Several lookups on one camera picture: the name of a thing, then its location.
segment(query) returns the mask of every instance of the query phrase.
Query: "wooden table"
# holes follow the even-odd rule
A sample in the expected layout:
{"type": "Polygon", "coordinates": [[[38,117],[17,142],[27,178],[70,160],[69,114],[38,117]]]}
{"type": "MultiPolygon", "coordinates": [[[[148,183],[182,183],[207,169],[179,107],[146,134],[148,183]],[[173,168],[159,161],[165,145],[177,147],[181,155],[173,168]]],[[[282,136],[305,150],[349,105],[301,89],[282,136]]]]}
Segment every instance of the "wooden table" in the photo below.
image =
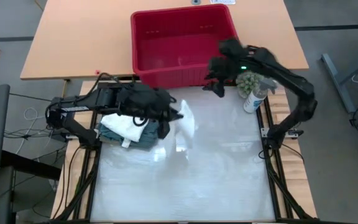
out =
{"type": "MultiPolygon", "coordinates": [[[[93,81],[83,82],[83,86],[81,88],[81,95],[86,94],[89,89],[93,86],[93,81]]],[[[270,95],[270,109],[272,110],[272,116],[275,123],[281,122],[290,112],[289,106],[288,106],[288,100],[287,96],[285,94],[284,88],[281,86],[276,91],[275,95],[270,95]]],[[[267,127],[267,119],[265,117],[265,113],[262,114],[265,121],[265,127],[267,127]]],[[[77,113],[75,115],[75,119],[81,123],[84,127],[90,126],[91,121],[91,112],[83,112],[83,113],[77,113]]],[[[285,140],[284,144],[294,148],[298,152],[300,152],[299,144],[297,140],[285,140]]],[[[75,152],[75,150],[78,147],[78,141],[72,140],[68,143],[67,151],[66,151],[66,158],[65,158],[65,164],[69,164],[71,161],[71,158],[75,152]]],[[[285,147],[282,147],[280,150],[281,152],[281,159],[283,163],[283,169],[285,178],[287,181],[287,188],[292,193],[296,201],[305,209],[305,211],[315,217],[316,211],[314,209],[313,199],[311,197],[308,178],[306,176],[305,167],[302,163],[302,160],[299,158],[298,155],[296,155],[294,152],[291,152],[290,150],[286,149],[285,147]]],[[[77,152],[75,158],[73,159],[73,165],[71,168],[71,176],[70,176],[70,188],[68,189],[68,201],[70,202],[76,189],[76,183],[78,182],[79,176],[81,174],[81,169],[83,165],[83,159],[84,159],[85,150],[80,150],[77,152]]],[[[93,160],[90,160],[89,168],[91,167],[93,163],[93,160]]],[[[65,174],[65,186],[67,186],[67,177],[68,177],[68,166],[64,167],[65,174]]],[[[55,197],[55,203],[53,205],[52,214],[51,216],[56,213],[57,208],[59,206],[60,200],[62,198],[62,192],[63,192],[63,175],[60,175],[60,181],[55,197]]],[[[280,210],[282,217],[286,217],[285,213],[285,207],[283,205],[283,197],[280,191],[277,189],[277,195],[280,205],[280,210]]],[[[84,194],[81,211],[80,211],[80,218],[85,217],[85,207],[87,204],[88,199],[88,192],[84,194]]],[[[58,214],[63,211],[64,206],[61,206],[61,208],[58,211],[58,214]]]]}
{"type": "MultiPolygon", "coordinates": [[[[95,70],[133,74],[131,14],[185,6],[191,1],[48,0],[21,79],[89,78],[95,70]]],[[[240,0],[228,7],[242,44],[268,48],[287,68],[308,68],[282,0],[240,0]]]]}

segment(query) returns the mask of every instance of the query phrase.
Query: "gray floor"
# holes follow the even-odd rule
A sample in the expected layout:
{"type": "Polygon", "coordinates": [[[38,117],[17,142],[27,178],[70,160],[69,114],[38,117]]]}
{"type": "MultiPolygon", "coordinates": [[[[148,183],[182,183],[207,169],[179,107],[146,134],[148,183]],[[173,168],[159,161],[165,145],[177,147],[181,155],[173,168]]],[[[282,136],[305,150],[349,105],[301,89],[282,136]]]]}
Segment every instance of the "gray floor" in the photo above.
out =
{"type": "MultiPolygon", "coordinates": [[[[358,0],[285,0],[294,26],[331,26],[358,24],[358,0]]],[[[0,37],[21,37],[35,34],[42,12],[32,0],[0,0],[0,37]]],[[[320,56],[329,53],[338,69],[345,69],[358,55],[358,30],[327,30],[297,32],[305,51],[310,69],[296,71],[314,83],[319,101],[312,122],[301,128],[305,134],[300,138],[301,150],[305,157],[311,192],[318,216],[323,220],[358,223],[358,133],[348,122],[338,93],[327,71],[322,66],[320,56]]],[[[0,42],[0,84],[8,83],[13,93],[42,98],[60,95],[63,82],[21,81],[19,76],[29,51],[31,42],[0,42]]],[[[69,94],[77,94],[80,81],[68,86],[69,94]]],[[[350,83],[352,98],[358,105],[358,85],[350,83]]],[[[296,105],[296,97],[288,95],[290,106],[296,105]]],[[[47,104],[43,101],[29,100],[12,96],[9,103],[6,129],[13,131],[28,128],[23,112],[33,107],[42,116],[47,104]]],[[[39,119],[35,128],[44,128],[44,119],[39,119]]],[[[62,143],[51,141],[46,148],[47,138],[30,139],[24,143],[20,155],[33,158],[51,152],[62,143]]],[[[16,152],[21,140],[6,140],[4,149],[16,152]]],[[[52,163],[54,157],[46,158],[52,163]]],[[[51,186],[47,180],[34,179],[17,188],[18,200],[23,203],[17,209],[31,207],[47,195],[51,186]],[[30,205],[24,199],[30,198],[30,205]]],[[[37,211],[46,216],[50,214],[54,194],[50,194],[37,211]]],[[[30,210],[20,212],[21,222],[41,221],[45,218],[30,210]]]]}

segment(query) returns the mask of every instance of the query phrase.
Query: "white cloth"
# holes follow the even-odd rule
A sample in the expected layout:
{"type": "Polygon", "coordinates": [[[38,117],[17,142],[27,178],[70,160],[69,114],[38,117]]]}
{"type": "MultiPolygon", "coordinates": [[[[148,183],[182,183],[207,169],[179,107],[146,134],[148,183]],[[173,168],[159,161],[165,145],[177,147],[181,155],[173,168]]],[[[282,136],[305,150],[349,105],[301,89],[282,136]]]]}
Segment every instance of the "white cloth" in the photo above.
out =
{"type": "Polygon", "coordinates": [[[183,115],[183,118],[170,122],[170,132],[164,139],[164,148],[168,157],[177,151],[178,133],[183,136],[187,149],[191,149],[193,147],[193,137],[196,130],[196,124],[194,114],[185,100],[181,101],[179,113],[183,115]]]}
{"type": "MultiPolygon", "coordinates": [[[[135,122],[140,124],[142,120],[135,118],[135,122]]],[[[106,115],[100,121],[105,127],[124,138],[121,146],[126,148],[129,147],[131,141],[139,142],[140,135],[142,135],[148,122],[138,127],[133,123],[133,117],[126,115],[118,116],[118,114],[106,115]]]]}

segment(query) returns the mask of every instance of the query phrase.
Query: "folded cloth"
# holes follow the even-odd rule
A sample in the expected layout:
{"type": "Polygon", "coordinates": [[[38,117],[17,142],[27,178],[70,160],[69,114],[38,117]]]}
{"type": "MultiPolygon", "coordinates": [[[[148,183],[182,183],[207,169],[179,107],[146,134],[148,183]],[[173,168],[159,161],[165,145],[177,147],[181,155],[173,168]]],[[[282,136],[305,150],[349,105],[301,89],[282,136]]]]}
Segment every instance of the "folded cloth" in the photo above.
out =
{"type": "Polygon", "coordinates": [[[134,121],[137,124],[142,123],[143,121],[140,118],[134,118],[126,115],[110,114],[106,115],[100,121],[105,127],[111,131],[117,133],[118,135],[124,137],[122,142],[122,147],[129,147],[131,141],[139,142],[140,135],[143,132],[143,129],[146,127],[147,121],[142,126],[136,126],[134,121]]]}
{"type": "MultiPolygon", "coordinates": [[[[158,122],[149,122],[145,125],[145,128],[140,135],[139,142],[131,141],[129,144],[132,147],[140,147],[144,149],[150,149],[157,142],[158,134],[157,134],[158,122]]],[[[99,125],[99,133],[100,133],[100,141],[112,143],[114,141],[120,142],[122,144],[124,142],[124,138],[119,134],[111,131],[103,124],[99,125]]]]}

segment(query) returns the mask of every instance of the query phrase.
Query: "green plant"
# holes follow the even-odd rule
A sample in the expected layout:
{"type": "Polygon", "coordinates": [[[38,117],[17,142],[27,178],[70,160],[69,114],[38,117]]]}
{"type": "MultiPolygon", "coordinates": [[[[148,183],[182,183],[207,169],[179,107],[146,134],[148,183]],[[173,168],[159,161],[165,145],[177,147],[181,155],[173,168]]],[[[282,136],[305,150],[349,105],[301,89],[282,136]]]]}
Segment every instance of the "green plant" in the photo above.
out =
{"type": "Polygon", "coordinates": [[[258,86],[259,81],[262,79],[264,79],[262,75],[251,71],[238,75],[236,78],[236,84],[240,96],[247,98],[251,91],[258,86]]]}

